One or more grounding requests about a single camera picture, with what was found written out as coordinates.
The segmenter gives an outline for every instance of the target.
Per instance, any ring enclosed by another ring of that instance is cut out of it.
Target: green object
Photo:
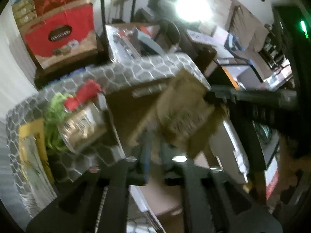
[[[63,105],[68,97],[72,97],[72,95],[56,93],[44,113],[45,146],[48,155],[54,154],[55,150],[65,151],[68,149],[57,128],[57,125],[69,115]]]
[[[309,38],[308,36],[308,32],[307,32],[307,27],[306,27],[306,24],[304,23],[303,20],[300,21],[300,24],[301,24],[301,28],[302,30],[304,31],[304,34],[306,35],[306,38]]]

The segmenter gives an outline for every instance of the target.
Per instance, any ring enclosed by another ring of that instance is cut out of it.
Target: oval logo
[[[70,25],[56,27],[55,29],[51,30],[49,34],[49,41],[55,42],[66,38],[71,34],[72,30],[73,29]]]

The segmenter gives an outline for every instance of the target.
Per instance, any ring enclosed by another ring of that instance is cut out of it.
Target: white curtain
[[[0,118],[37,92],[33,86],[35,70],[9,2],[0,15]]]

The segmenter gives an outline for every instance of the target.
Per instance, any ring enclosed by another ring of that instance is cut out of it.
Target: patterned tablecloth
[[[27,122],[42,117],[48,102],[55,93],[74,94],[86,80],[93,78],[101,84],[106,94],[109,94],[139,83],[175,76],[181,68],[188,70],[209,87],[208,82],[193,61],[186,54],[177,53],[145,57],[139,60],[93,68],[52,84],[11,109],[7,113],[7,145],[10,149],[9,156],[12,172],[21,197],[28,195],[31,191],[21,174],[21,161],[18,152],[18,128]],[[50,157],[49,164],[55,180],[58,183],[72,182],[89,167],[98,165],[98,162],[105,162],[107,165],[110,165],[124,157],[124,152],[119,145],[107,150],[98,150],[98,148],[103,146],[105,145],[95,143],[93,146],[85,149],[80,155],[58,152],[55,156]]]

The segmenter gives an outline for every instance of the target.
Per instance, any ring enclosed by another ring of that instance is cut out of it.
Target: green led light
[[[306,38],[309,38],[306,24],[302,20],[300,21],[300,24],[301,24],[302,30],[304,31],[304,34],[306,35]]]

